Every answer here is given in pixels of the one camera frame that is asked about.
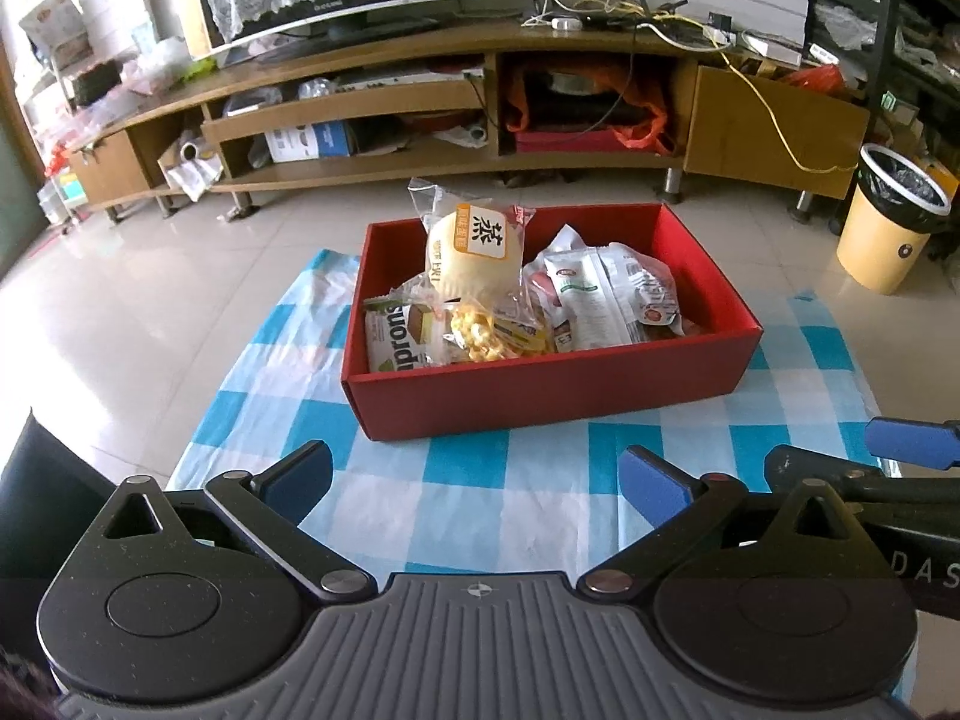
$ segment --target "triangular cutout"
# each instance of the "triangular cutout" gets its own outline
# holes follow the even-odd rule
[[[128,536],[149,536],[160,532],[160,522],[154,516],[150,501],[146,495],[131,495],[110,522],[106,538],[127,538]]]
[[[823,498],[808,498],[803,512],[797,517],[797,533],[800,536],[817,536],[818,538],[833,538],[844,541],[847,529],[827,507]]]

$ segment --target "orange and white label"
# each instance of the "orange and white label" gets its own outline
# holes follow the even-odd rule
[[[507,258],[507,218],[499,211],[461,203],[453,229],[453,247],[462,254],[491,260]]]

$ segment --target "silver screw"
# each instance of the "silver screw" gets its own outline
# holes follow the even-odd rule
[[[593,592],[610,595],[613,593],[626,592],[634,583],[630,574],[618,571],[615,568],[604,568],[600,571],[592,571],[584,577],[587,587]]]
[[[367,575],[352,568],[341,568],[324,574],[320,587],[334,595],[352,595],[366,589]]]

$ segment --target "yellow trash can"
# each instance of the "yellow trash can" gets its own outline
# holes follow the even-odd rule
[[[837,259],[864,287],[889,295],[949,213],[950,199],[923,170],[896,151],[866,143]]]

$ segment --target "gray ribbed surface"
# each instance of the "gray ribbed surface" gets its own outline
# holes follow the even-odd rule
[[[484,584],[477,597],[476,589]],[[69,696],[70,720],[895,720],[880,699],[773,712],[713,695],[664,659],[628,608],[581,601],[559,575],[400,575],[366,604],[318,615],[290,659],[190,707]]]

